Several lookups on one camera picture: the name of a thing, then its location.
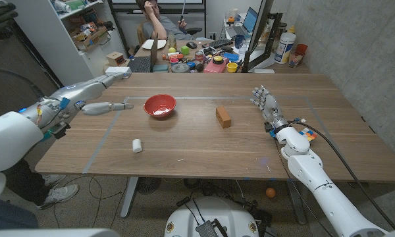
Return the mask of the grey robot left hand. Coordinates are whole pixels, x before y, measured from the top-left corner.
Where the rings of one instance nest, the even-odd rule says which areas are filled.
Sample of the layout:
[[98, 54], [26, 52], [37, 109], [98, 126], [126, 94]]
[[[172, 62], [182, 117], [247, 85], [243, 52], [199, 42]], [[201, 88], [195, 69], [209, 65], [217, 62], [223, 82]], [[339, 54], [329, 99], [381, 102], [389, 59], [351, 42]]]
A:
[[110, 74], [98, 76], [85, 82], [79, 82], [73, 85], [65, 86], [51, 94], [51, 98], [64, 98], [69, 100], [65, 109], [79, 109], [85, 115], [97, 116], [103, 115], [110, 111], [121, 111], [125, 109], [133, 109], [130, 103], [111, 103], [99, 102], [89, 103], [89, 100], [97, 99], [102, 93], [112, 86], [114, 82], [121, 80], [126, 74], [124, 72], [113, 72]]

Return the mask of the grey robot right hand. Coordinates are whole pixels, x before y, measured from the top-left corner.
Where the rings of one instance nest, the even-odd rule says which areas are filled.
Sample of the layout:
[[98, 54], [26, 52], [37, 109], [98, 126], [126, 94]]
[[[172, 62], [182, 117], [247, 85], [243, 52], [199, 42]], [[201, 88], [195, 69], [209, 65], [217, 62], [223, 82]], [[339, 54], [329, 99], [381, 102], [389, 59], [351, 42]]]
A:
[[284, 118], [276, 98], [267, 88], [263, 86], [254, 88], [252, 94], [255, 99], [250, 99], [250, 101], [259, 108], [263, 118], [271, 125], [271, 128], [280, 130], [288, 126], [288, 121]]

